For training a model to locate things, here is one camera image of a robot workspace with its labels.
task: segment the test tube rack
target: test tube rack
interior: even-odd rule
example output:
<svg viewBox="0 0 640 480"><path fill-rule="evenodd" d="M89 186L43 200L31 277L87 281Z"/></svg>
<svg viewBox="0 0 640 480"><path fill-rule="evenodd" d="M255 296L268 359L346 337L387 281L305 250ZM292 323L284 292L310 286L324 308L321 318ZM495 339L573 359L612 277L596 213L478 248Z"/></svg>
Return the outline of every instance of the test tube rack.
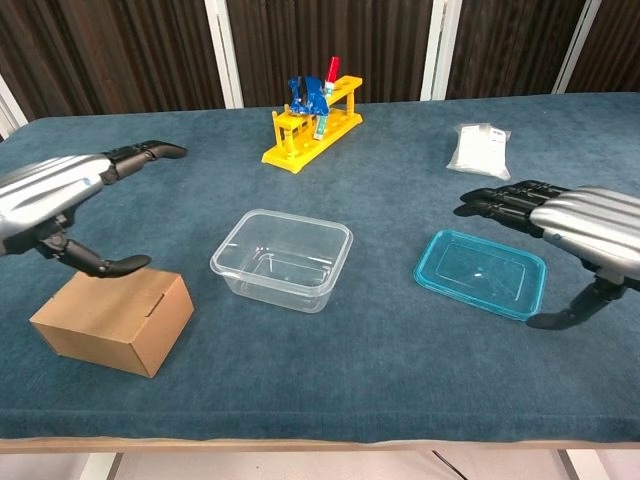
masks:
<svg viewBox="0 0 640 480"><path fill-rule="evenodd" d="M329 118L322 140L315 140L313 132L317 119L312 115L294 115L289 105L284 112L271 112L276 145L264 152L262 163L269 163L298 173L311 160L325 151L349 130L362 123L362 115L355 112L355 89L362 85L362 78L345 75L335 82L331 95L327 96ZM347 108L333 105L347 97Z"/></svg>

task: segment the plastic bag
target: plastic bag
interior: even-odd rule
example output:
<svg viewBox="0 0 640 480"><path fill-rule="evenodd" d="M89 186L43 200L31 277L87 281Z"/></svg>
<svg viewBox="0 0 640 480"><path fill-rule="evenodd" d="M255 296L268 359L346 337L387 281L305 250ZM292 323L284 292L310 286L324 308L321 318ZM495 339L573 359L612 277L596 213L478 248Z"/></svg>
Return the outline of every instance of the plastic bag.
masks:
<svg viewBox="0 0 640 480"><path fill-rule="evenodd" d="M502 180L511 178L505 156L511 132L494 128L489 123L460 124L456 131L458 146L447 168Z"/></svg>

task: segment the blue plastic lid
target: blue plastic lid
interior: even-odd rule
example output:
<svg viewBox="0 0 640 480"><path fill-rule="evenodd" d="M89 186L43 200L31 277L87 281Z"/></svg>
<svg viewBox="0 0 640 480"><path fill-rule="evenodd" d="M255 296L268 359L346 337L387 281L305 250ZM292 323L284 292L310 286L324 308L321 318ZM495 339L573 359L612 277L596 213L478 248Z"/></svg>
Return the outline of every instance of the blue plastic lid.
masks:
<svg viewBox="0 0 640 480"><path fill-rule="evenodd" d="M414 272L421 286L498 315L525 321L540 307L544 261L483 238L439 231Z"/></svg>

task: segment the blue felt surface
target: blue felt surface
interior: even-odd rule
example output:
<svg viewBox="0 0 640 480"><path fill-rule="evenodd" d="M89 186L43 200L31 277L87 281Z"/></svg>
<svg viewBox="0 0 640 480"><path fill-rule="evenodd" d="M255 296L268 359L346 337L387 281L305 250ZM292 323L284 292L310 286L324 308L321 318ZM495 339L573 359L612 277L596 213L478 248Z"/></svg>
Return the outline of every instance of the blue felt surface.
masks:
<svg viewBox="0 0 640 480"><path fill-rule="evenodd" d="M589 281L544 241L451 212L499 180L445 169L458 123L512 131L512 180L640 193L640 95L584 94L358 107L356 127L299 175L260 163L268 109L33 122L0 144L0 173L147 139L189 156L148 165L83 205L70 233L102 255L184 275L196 312L152 379L56 357L28 323L72 271L36 252L0 258L0 437L640 440L640 297L560 332L417 285L443 228L541 256L542 308ZM346 224L351 253L326 309L233 295L208 266L253 208Z"/></svg>

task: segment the red object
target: red object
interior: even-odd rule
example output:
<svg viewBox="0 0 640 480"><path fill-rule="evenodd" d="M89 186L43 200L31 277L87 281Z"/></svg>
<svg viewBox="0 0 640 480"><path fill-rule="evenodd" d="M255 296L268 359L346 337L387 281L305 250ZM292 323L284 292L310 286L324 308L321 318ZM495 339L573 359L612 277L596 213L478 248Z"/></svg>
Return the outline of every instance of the red object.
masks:
<svg viewBox="0 0 640 480"><path fill-rule="evenodd" d="M329 62L329 71L327 72L327 82L334 83L338 77L338 69L340 68L340 57L331 57Z"/></svg>

